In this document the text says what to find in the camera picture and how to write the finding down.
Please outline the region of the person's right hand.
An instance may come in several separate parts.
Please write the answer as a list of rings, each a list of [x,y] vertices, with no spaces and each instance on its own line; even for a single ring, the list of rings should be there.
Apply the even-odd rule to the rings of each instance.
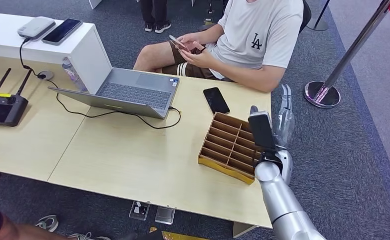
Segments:
[[[182,35],[177,38],[185,47],[191,51],[197,47],[197,44],[204,45],[202,35],[200,32],[193,32],[189,34]]]

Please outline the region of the person's left hand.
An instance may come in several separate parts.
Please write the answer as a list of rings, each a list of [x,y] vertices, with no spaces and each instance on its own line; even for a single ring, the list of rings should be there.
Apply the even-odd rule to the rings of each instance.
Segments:
[[[192,54],[185,50],[179,50],[181,56],[190,64],[199,68],[213,69],[217,65],[217,60],[207,51],[200,54]]]

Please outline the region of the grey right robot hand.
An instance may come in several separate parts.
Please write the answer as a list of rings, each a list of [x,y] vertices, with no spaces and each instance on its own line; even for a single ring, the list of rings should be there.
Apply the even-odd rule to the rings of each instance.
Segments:
[[[271,121],[267,111],[259,111],[255,105],[250,107],[248,122],[254,143],[269,151],[285,148],[294,130],[292,91],[288,84],[283,84],[282,88],[281,107],[274,121]]]

